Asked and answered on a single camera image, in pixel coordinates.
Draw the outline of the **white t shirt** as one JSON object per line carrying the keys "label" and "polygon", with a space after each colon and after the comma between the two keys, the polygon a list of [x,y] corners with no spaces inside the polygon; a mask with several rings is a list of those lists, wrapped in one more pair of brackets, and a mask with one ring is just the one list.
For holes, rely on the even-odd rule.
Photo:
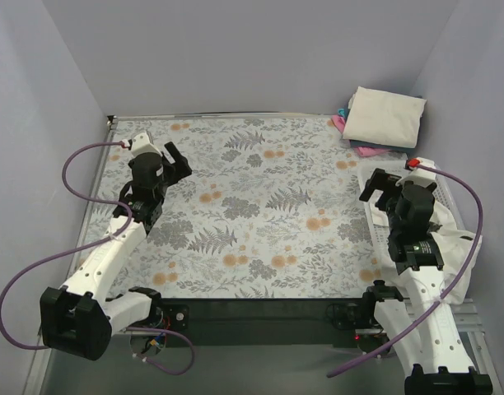
{"label": "white t shirt", "polygon": [[[373,220],[372,229],[375,231],[375,237],[372,237],[373,246],[379,256],[380,277],[397,286],[400,290],[405,290],[404,281],[399,278],[395,263],[391,260],[388,252],[388,237],[390,228],[384,212],[377,210],[371,205],[371,217]],[[431,232],[438,248],[441,251],[441,257],[444,263],[444,284],[448,286],[456,277],[462,263],[468,256],[475,233],[460,230],[457,227],[455,218],[447,207],[436,201],[434,213],[430,219]],[[471,279],[471,272],[475,266],[478,251],[481,248],[482,237],[479,237],[478,246],[474,255],[466,268],[464,275],[458,284],[453,288],[450,294],[445,298],[449,304],[462,304],[467,294]]]}

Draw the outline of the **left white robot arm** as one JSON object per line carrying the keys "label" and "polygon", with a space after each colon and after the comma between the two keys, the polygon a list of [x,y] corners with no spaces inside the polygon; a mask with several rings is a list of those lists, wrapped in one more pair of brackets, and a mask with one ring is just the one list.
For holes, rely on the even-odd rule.
{"label": "left white robot arm", "polygon": [[147,329],[161,325],[160,292],[132,287],[114,299],[108,294],[160,218],[167,189],[192,174],[173,142],[160,151],[149,137],[139,135],[121,146],[133,155],[131,179],[119,192],[104,242],[60,287],[49,287],[40,297],[44,345],[88,360],[99,359],[112,336],[133,324]]}

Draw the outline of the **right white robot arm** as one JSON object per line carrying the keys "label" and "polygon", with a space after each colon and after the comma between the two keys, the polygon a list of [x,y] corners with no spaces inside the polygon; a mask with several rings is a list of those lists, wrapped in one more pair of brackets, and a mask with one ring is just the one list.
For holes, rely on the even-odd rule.
{"label": "right white robot arm", "polygon": [[409,317],[397,288],[376,281],[363,295],[362,320],[381,326],[392,341],[404,369],[405,393],[491,394],[492,380],[474,368],[446,303],[444,260],[431,220],[435,173],[417,160],[407,168],[406,177],[375,169],[360,199],[367,202],[375,191],[381,193],[375,206],[388,219],[388,253],[416,318]]}

